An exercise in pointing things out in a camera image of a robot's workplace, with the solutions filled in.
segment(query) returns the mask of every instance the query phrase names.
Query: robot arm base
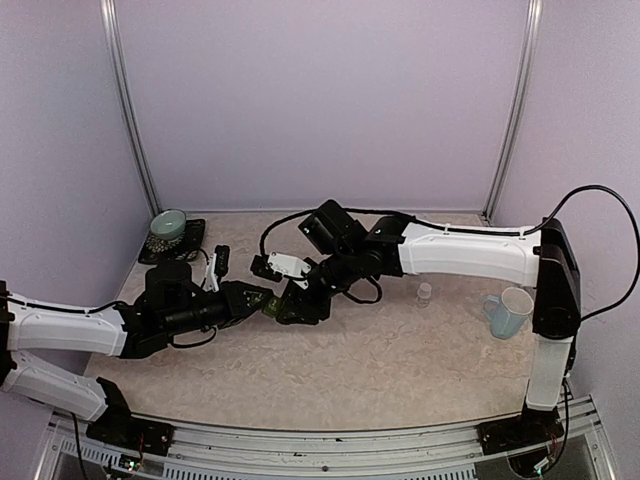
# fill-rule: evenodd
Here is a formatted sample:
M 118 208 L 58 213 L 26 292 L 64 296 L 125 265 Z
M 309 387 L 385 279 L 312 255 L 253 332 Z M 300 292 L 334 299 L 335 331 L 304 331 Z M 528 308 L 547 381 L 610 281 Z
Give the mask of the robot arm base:
M 87 427 L 87 437 L 117 447 L 166 457 L 174 427 L 131 416 L 131 411 L 115 383 L 98 378 L 105 395 L 107 410 Z
M 484 455 L 539 445 L 550 441 L 554 435 L 556 438 L 564 435 L 557 407 L 541 411 L 531 410 L 526 405 L 520 415 L 481 423 L 477 430 Z

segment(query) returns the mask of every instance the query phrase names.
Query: marble tabletop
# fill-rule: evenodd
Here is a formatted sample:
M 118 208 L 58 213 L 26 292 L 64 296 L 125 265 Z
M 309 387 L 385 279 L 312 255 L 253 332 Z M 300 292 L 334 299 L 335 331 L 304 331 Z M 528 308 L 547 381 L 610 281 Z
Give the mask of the marble tabletop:
M 231 247 L 227 279 L 273 288 L 249 265 L 278 213 L 195 215 L 207 220 L 204 246 Z M 375 218 L 360 217 L 369 228 Z M 436 222 L 480 225 L 475 215 L 430 214 Z M 296 221 L 278 227 L 267 251 L 319 258 Z M 196 282 L 204 261 L 193 264 Z M 120 298 L 131 302 L 149 267 L 135 265 Z M 421 282 L 433 286 L 420 307 Z M 528 322 L 509 341 L 495 339 L 481 299 L 509 284 L 454 275 L 383 278 L 383 301 L 356 305 L 340 296 L 318 326 L 283 326 L 261 313 L 191 350 L 167 348 L 143 360 L 93 355 L 89 376 L 118 384 L 135 412 L 213 425 L 286 430 L 367 430 L 426 426 L 518 411 L 533 356 Z M 375 292 L 366 282 L 352 293 Z M 179 337 L 181 343 L 201 333 Z

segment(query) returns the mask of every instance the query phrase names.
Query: black tray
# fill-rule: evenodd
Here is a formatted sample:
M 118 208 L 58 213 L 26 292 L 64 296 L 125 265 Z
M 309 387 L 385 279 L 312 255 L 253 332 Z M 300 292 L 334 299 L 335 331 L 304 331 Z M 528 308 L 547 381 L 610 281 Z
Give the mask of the black tray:
M 157 265 L 163 260 L 186 260 L 193 262 L 198 256 L 198 249 L 202 247 L 206 222 L 202 218 L 187 220 L 184 227 L 184 238 L 175 247 L 161 253 L 152 252 L 147 248 L 147 242 L 138 255 L 138 263 L 143 265 Z

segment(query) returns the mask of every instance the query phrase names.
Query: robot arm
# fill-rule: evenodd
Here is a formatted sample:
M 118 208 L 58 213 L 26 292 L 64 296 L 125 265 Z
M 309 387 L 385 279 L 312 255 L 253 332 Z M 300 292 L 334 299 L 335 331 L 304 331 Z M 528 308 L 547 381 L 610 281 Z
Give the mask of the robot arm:
M 474 227 L 474 233 L 463 233 L 460 227 L 431 228 L 407 215 L 392 215 L 367 231 L 329 200 L 299 229 L 329 256 L 319 264 L 281 254 L 268 257 L 272 272 L 293 277 L 271 309 L 283 324 L 315 325 L 329 317 L 333 296 L 360 279 L 381 275 L 452 273 L 535 287 L 536 350 L 523 412 L 517 421 L 483 424 L 481 443 L 485 453 L 495 453 L 562 435 L 557 403 L 581 317 L 580 273 L 560 222 L 552 219 L 528 235 L 530 228 Z M 252 270 L 264 271 L 259 257 Z
M 206 291 L 191 281 L 188 263 L 166 262 L 147 272 L 145 291 L 134 305 L 103 309 L 33 302 L 10 295 L 0 282 L 0 389 L 92 422 L 87 430 L 92 438 L 134 450 L 145 438 L 145 451 L 166 454 L 172 427 L 131 417 L 114 383 L 74 375 L 25 349 L 145 358 L 173 345 L 176 335 L 236 325 L 260 310 L 273 293 L 244 282 L 221 282 L 228 254 L 228 247 L 216 248 Z

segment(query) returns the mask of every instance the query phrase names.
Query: mug handle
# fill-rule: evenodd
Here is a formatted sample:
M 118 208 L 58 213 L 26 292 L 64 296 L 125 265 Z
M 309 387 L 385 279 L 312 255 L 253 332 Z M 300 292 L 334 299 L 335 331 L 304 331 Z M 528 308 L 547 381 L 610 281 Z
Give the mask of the mug handle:
M 491 311 L 487 310 L 487 303 L 494 304 L 493 309 Z M 485 317 L 491 320 L 491 314 L 495 311 L 495 308 L 498 306 L 499 303 L 500 303 L 500 298 L 496 297 L 495 295 L 487 295 L 486 297 L 484 297 L 484 300 L 482 301 L 482 311 L 484 312 Z

